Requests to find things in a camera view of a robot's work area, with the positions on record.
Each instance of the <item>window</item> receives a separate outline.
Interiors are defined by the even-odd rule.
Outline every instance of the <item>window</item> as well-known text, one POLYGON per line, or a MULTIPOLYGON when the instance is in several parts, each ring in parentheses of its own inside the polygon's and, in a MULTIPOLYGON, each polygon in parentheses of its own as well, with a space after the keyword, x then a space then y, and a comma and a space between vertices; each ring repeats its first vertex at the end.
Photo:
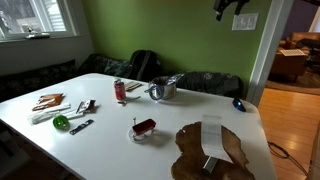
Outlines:
POLYGON ((51 37, 74 36, 68 0, 0 0, 0 40, 49 32, 51 37))

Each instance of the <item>black backpack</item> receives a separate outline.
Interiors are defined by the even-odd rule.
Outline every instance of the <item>black backpack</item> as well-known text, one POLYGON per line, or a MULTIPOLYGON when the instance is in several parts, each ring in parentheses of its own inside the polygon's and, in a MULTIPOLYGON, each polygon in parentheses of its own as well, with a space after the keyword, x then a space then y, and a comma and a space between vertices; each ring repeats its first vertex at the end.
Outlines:
POLYGON ((123 77, 149 82, 161 75, 161 64, 157 55, 150 50, 137 50, 131 58, 123 77))

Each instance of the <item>hardwood floor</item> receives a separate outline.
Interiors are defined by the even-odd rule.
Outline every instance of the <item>hardwood floor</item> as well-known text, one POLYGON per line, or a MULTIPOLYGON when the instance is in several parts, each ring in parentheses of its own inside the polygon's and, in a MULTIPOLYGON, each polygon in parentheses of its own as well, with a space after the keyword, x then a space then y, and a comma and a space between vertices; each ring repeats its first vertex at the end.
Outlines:
MULTIPOLYGON (((258 107, 267 140, 287 150, 307 171, 319 106, 320 96, 265 88, 258 107)), ((279 180, 306 178, 289 159, 272 159, 279 180)))

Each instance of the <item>wall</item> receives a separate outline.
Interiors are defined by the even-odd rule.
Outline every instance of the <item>wall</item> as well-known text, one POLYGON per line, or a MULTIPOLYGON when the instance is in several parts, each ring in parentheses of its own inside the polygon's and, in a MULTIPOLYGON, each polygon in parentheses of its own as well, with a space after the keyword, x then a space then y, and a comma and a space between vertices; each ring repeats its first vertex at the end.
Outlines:
POLYGON ((231 31, 236 3, 218 22, 214 0, 83 2, 97 53, 129 59, 137 49, 150 49, 167 70, 229 72, 248 84, 271 0, 242 8, 259 13, 255 31, 231 31))
POLYGON ((81 1, 72 0, 80 36, 0 42, 0 75, 76 59, 79 66, 94 52, 81 1))
POLYGON ((302 0, 294 0, 282 39, 293 32, 308 32, 317 10, 318 6, 302 0))

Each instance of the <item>red can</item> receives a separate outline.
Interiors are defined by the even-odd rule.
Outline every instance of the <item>red can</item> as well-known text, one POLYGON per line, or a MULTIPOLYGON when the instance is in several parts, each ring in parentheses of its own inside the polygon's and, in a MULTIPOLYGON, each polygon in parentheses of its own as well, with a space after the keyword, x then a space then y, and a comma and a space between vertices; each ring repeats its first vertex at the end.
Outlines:
POLYGON ((114 81, 114 90, 117 100, 124 101, 126 99, 126 90, 124 87, 124 83, 121 82, 121 80, 114 81))

